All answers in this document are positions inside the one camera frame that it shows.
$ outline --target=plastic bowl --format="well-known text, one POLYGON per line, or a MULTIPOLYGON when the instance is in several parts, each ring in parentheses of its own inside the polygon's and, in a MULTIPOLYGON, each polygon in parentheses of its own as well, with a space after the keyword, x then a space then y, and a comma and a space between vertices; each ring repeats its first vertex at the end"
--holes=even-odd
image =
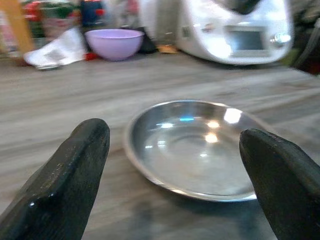
POLYGON ((92 50, 110 61, 125 60, 140 48, 144 33, 129 29, 100 29, 85 33, 92 50))

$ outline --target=white kitchen appliance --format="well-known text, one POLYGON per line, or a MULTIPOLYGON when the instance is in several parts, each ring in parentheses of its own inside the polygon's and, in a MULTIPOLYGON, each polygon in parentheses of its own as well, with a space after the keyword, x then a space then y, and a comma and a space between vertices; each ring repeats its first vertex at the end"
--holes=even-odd
POLYGON ((287 0, 181 0, 178 48, 233 65, 266 64, 292 47, 287 0))

